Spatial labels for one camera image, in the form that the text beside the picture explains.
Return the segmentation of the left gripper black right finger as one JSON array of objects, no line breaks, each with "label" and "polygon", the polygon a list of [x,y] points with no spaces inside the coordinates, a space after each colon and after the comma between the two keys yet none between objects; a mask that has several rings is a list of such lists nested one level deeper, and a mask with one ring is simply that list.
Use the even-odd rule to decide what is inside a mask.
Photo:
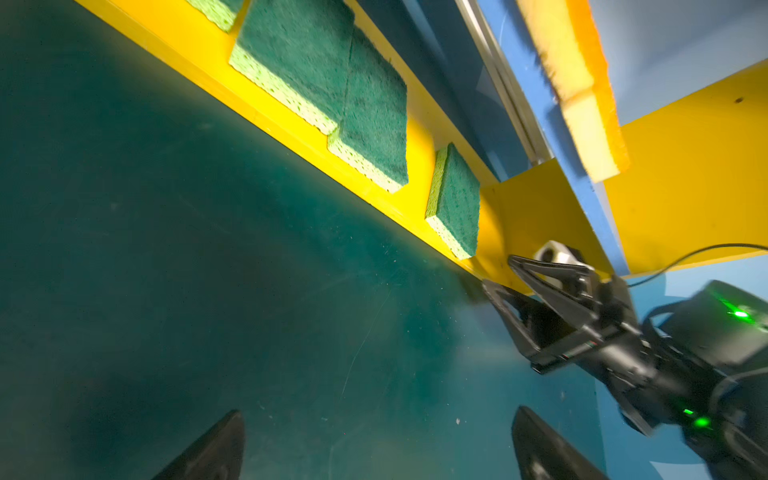
[{"label": "left gripper black right finger", "polygon": [[607,480],[608,477],[527,406],[520,406],[511,437],[523,480]]}]

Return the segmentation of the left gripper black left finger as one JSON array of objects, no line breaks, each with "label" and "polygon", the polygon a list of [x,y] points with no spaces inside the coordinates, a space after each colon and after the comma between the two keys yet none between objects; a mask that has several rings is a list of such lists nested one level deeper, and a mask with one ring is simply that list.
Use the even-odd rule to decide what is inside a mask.
[{"label": "left gripper black left finger", "polygon": [[244,417],[239,410],[231,410],[153,480],[238,480],[244,449]]}]

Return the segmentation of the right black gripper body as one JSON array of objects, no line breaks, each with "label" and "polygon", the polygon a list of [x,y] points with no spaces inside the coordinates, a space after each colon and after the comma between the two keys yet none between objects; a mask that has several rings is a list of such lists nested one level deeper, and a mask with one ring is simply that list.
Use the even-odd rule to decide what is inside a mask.
[{"label": "right black gripper body", "polygon": [[585,370],[609,391],[625,423],[643,435],[661,424],[686,432],[715,425],[709,405],[715,369],[674,338],[667,320],[683,313],[686,301],[660,305],[643,321],[635,315],[625,282],[601,285],[597,298],[568,301],[566,312],[591,317],[576,327],[543,301],[527,305],[527,358],[539,374],[570,364]]}]

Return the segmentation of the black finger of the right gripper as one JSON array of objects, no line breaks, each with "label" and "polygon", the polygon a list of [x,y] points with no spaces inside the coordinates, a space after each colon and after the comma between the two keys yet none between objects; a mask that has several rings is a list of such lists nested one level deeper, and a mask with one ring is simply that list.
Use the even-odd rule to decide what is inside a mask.
[{"label": "black finger of the right gripper", "polygon": [[571,327],[583,327],[598,320],[600,278],[592,268],[516,255],[508,257],[508,264],[543,303]]},{"label": "black finger of the right gripper", "polygon": [[483,291],[501,316],[518,351],[528,360],[575,332],[546,304],[491,280]]}]

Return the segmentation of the green sponge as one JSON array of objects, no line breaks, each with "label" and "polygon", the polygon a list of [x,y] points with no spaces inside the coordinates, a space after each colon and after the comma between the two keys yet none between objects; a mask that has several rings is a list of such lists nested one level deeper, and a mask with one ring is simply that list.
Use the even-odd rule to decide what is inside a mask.
[{"label": "green sponge", "polygon": [[425,220],[458,260],[476,254],[480,206],[479,181],[449,143],[436,153]]},{"label": "green sponge", "polygon": [[343,118],[328,150],[394,194],[409,183],[407,86],[362,30],[353,30]]},{"label": "green sponge", "polygon": [[353,27],[342,1],[253,1],[229,64],[329,135],[342,118]]},{"label": "green sponge", "polygon": [[187,0],[220,30],[229,32],[245,4],[245,0]]}]

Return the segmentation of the orange sponge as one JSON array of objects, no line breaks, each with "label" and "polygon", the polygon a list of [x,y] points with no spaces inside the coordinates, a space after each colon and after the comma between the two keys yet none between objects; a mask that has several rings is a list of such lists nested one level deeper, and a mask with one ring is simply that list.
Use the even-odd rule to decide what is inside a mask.
[{"label": "orange sponge", "polygon": [[598,183],[626,171],[630,159],[590,3],[517,3],[560,104],[580,161]]}]

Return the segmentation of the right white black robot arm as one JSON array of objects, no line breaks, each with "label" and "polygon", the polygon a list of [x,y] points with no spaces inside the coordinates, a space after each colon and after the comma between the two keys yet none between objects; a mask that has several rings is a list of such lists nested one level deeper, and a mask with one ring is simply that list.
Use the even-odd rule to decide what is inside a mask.
[{"label": "right white black robot arm", "polygon": [[680,427],[715,479],[767,475],[767,304],[722,281],[639,318],[628,284],[602,280],[569,252],[510,256],[527,285],[483,289],[518,351],[545,375],[576,365],[602,383],[624,421],[650,435]]}]

